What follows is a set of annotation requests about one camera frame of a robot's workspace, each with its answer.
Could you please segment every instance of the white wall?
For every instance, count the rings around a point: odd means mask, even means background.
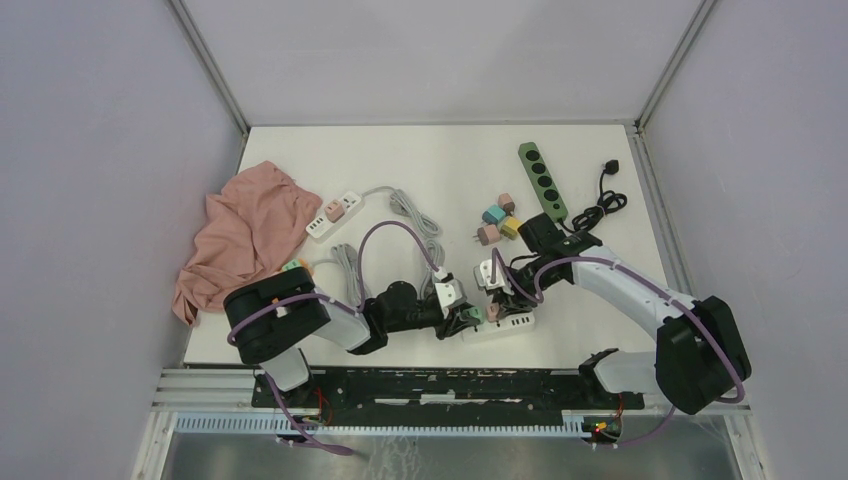
[[[734,308],[775,478],[845,478],[848,3],[721,2],[648,126],[698,293]]]
[[[126,478],[239,136],[163,1],[0,7],[0,471]]]
[[[698,0],[186,0],[253,125],[625,119]]]

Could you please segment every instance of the pink cloth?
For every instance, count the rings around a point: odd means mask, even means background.
[[[191,325],[197,310],[222,311],[233,290],[277,272],[306,238],[321,198],[297,185],[273,163],[239,173],[206,196],[208,220],[197,253],[180,270],[171,308]]]

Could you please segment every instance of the white table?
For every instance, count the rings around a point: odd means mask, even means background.
[[[490,247],[472,238],[480,215],[498,194],[509,192],[516,216],[528,219],[542,209],[518,159],[518,146],[539,146],[571,215],[592,205],[598,195],[601,165],[612,158],[621,171],[605,188],[628,196],[627,207],[605,218],[593,230],[620,257],[643,273],[665,281],[636,167],[620,125],[488,125],[257,127],[252,129],[241,170],[264,160],[277,164],[299,185],[319,194],[326,204],[347,190],[364,192],[378,185],[405,190],[418,208],[444,229],[445,267],[462,281],[469,301],[485,305],[472,267],[491,257]],[[298,256],[329,257],[333,245],[358,248],[375,223],[399,219],[388,208],[387,194],[366,198],[364,210],[323,244],[308,239]],[[409,236],[398,228],[378,231],[366,247],[365,280],[373,294],[395,280],[418,285],[421,257]],[[496,244],[506,261],[526,254],[519,239]],[[341,270],[316,268],[315,282],[337,298],[344,297]],[[389,335],[387,347],[370,355],[350,355],[326,340],[309,337],[299,346],[311,365],[574,368],[591,354],[609,347],[626,351],[654,348],[635,323],[596,297],[563,282],[550,288],[535,310],[533,332],[467,344],[460,336],[439,341],[432,328]],[[201,312],[192,329],[185,363],[240,364],[235,347],[226,343],[230,327],[223,313]]]

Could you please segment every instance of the power plug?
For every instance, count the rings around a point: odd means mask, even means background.
[[[618,160],[610,160],[604,164],[604,173],[607,175],[615,175],[618,173]]]
[[[477,343],[495,338],[511,337],[533,331],[536,328],[536,317],[533,312],[516,313],[495,322],[483,322],[462,331],[462,341]]]
[[[347,192],[340,199],[333,201],[338,201],[341,203],[342,208],[344,208],[345,213],[341,218],[333,223],[327,218],[324,209],[321,209],[321,213],[315,217],[315,220],[312,220],[306,226],[306,233],[318,243],[323,243],[330,238],[336,230],[347,223],[356,212],[362,210],[362,207],[365,206],[365,199],[354,192]]]

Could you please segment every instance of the socket outlet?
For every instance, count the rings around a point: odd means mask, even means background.
[[[522,143],[518,147],[518,158],[524,165],[524,171],[527,172],[527,178],[530,179],[530,185],[536,192],[542,210],[555,222],[565,220],[568,217],[568,209],[556,188],[551,172],[548,171],[545,159],[539,153],[539,147],[533,142]]]
[[[516,313],[504,317],[497,322],[483,322],[462,331],[462,341],[466,343],[484,342],[496,338],[511,337],[533,331],[536,328],[536,317],[533,312]]]
[[[347,192],[338,199],[345,210],[345,214],[336,223],[327,219],[324,214],[324,209],[319,210],[321,213],[315,217],[315,220],[306,226],[306,233],[309,234],[316,242],[323,243],[342,225],[347,223],[356,212],[362,210],[365,206],[365,199],[354,192]]]

